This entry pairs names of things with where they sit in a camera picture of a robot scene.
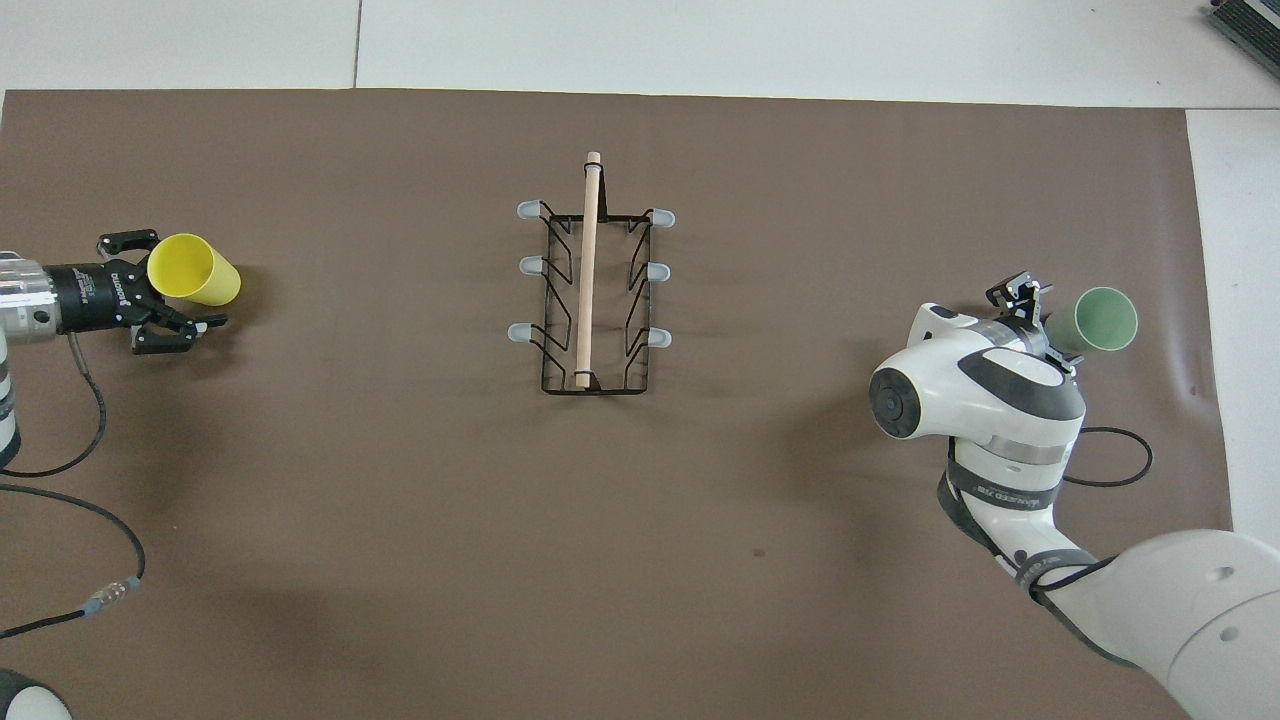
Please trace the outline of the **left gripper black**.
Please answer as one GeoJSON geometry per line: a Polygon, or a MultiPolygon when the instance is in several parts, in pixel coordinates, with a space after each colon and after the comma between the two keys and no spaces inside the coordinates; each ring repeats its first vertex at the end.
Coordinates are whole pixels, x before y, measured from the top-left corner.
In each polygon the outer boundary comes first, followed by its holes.
{"type": "Polygon", "coordinates": [[[165,305],[146,275],[146,261],[161,240],[155,229],[105,233],[97,242],[104,263],[46,265],[56,297],[56,333],[124,327],[131,328],[133,355],[183,354],[210,329],[225,325],[227,314],[192,318],[165,305]],[[120,260],[128,252],[140,256],[120,260]]]}

